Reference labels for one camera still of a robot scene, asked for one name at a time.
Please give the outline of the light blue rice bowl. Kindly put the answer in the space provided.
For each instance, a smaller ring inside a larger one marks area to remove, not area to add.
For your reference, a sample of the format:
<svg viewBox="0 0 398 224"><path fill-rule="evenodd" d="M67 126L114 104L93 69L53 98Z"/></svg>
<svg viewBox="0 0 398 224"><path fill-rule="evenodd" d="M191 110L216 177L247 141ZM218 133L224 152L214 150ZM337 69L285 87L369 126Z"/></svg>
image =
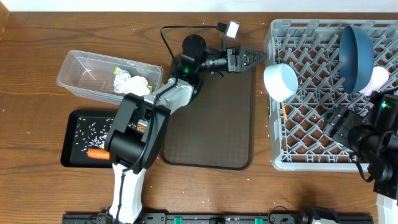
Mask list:
<svg viewBox="0 0 398 224"><path fill-rule="evenodd" d="M267 66L263 79L269 96L278 102L296 94L299 87L293 68L285 63Z"/></svg>

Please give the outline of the pink cup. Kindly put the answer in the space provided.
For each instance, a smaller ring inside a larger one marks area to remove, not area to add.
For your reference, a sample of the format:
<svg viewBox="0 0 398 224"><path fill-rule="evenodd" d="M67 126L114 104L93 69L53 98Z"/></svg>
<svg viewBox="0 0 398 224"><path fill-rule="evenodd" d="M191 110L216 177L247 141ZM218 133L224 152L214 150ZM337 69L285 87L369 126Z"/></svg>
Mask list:
<svg viewBox="0 0 398 224"><path fill-rule="evenodd" d="M389 79L388 71L381 66L375 66L371 75L371 79L365 88L359 92L370 96L373 91L378 91Z"/></svg>

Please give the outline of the dark blue bowl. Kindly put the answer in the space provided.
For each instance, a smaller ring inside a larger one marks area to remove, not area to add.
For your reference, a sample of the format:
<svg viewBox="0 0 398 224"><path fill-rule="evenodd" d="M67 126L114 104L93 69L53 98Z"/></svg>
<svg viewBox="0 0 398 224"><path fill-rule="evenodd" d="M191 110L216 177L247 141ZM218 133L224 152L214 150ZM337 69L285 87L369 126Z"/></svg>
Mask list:
<svg viewBox="0 0 398 224"><path fill-rule="evenodd" d="M342 63L340 77L345 79L343 89L346 93L354 94L367 86L373 73L374 53L372 39L364 29L356 26L343 29L339 62Z"/></svg>

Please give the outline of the foil wrapper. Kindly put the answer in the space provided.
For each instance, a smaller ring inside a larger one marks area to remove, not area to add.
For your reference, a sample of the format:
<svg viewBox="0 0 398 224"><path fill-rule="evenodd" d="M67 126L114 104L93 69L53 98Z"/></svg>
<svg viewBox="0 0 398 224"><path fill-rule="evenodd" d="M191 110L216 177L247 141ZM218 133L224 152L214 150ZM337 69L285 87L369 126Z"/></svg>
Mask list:
<svg viewBox="0 0 398 224"><path fill-rule="evenodd" d="M115 67L114 69L114 92L115 93L124 93L127 94L129 93L129 87L128 87L128 83L131 79L131 75L129 74L128 71L123 70L119 67Z"/></svg>

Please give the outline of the brown mushroom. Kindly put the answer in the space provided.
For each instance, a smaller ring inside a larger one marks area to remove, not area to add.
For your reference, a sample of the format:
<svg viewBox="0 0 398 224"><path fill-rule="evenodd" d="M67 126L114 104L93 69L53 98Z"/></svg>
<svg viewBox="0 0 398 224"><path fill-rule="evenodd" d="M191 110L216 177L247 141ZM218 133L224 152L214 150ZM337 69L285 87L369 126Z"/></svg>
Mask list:
<svg viewBox="0 0 398 224"><path fill-rule="evenodd" d="M138 123L137 126L136 126L136 129L139 132L142 132L142 133L145 133L146 128L147 128L147 125L146 124L142 124L142 123Z"/></svg>

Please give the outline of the orange carrot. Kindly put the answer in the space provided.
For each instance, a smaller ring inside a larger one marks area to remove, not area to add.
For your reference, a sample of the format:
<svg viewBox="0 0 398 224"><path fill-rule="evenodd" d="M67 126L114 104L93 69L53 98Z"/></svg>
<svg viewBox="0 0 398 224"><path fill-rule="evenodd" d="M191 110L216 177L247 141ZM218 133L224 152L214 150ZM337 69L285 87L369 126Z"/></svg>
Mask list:
<svg viewBox="0 0 398 224"><path fill-rule="evenodd" d="M87 156L92 159L109 160L110 153L104 149L89 149L87 151Z"/></svg>

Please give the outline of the yellow green snack packet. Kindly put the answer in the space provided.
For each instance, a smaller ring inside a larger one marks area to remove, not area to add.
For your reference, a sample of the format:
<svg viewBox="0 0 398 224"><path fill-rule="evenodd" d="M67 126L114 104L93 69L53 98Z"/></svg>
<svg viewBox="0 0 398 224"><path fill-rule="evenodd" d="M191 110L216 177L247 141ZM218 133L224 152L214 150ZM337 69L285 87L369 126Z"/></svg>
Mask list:
<svg viewBox="0 0 398 224"><path fill-rule="evenodd" d="M150 91L150 93L152 93L153 92L153 86L147 86L148 87L148 89L149 89L149 91Z"/></svg>

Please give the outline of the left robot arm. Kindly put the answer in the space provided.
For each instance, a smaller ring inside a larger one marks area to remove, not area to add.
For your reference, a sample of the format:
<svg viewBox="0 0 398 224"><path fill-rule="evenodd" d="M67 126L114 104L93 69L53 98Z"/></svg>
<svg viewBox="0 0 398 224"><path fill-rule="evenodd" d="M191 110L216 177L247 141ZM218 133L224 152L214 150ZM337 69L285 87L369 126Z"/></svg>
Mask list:
<svg viewBox="0 0 398 224"><path fill-rule="evenodd" d="M134 223L141 214L146 170L159 153L170 115L200 91L199 73L243 73L266 58L265 52L245 46L212 49L202 36L192 34L183 40L172 67L175 76L166 85L148 95L124 96L104 143L115 176L107 223Z"/></svg>

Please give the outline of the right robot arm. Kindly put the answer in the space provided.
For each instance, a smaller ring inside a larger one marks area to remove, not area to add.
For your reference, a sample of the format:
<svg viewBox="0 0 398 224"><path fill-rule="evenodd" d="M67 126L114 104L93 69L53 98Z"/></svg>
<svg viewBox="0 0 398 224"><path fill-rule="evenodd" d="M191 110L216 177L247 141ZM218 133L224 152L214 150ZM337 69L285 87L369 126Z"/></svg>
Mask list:
<svg viewBox="0 0 398 224"><path fill-rule="evenodd" d="M355 163L361 178L374 183L378 222L397 223L397 95L374 91L370 102L373 107L365 117L344 106L328 110L323 132L352 150L350 158L368 164L365 177L360 162Z"/></svg>

